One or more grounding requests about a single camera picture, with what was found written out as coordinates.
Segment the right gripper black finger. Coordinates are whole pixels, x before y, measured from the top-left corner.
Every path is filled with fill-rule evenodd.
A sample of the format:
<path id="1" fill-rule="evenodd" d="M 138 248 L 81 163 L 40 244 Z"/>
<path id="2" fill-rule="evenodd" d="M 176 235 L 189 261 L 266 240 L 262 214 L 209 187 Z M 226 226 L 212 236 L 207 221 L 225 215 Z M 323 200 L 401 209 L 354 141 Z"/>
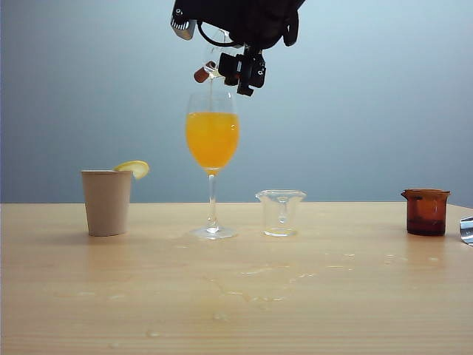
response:
<path id="1" fill-rule="evenodd" d="M 252 96 L 254 89 L 262 88 L 265 83 L 266 65 L 262 51 L 246 46 L 240 62 L 238 93 Z"/>
<path id="2" fill-rule="evenodd" d="M 217 70 L 219 74 L 224 78 L 224 84 L 239 83 L 238 65 L 239 60 L 236 56 L 229 55 L 227 53 L 220 54 Z"/>

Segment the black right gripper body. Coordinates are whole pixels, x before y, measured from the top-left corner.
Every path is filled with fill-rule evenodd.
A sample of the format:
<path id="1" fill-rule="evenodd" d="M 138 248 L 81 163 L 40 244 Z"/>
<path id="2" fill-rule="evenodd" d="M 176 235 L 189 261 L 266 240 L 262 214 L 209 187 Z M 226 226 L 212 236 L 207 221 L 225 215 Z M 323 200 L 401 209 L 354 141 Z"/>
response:
<path id="1" fill-rule="evenodd" d="M 302 0 L 176 1 L 173 30 L 182 39 L 190 40 L 198 29 L 208 43 L 217 47 L 269 49 L 279 40 L 289 47 L 298 37 L 299 8 L 303 4 Z M 212 39 L 204 33 L 203 24 L 226 32 L 230 40 Z"/>

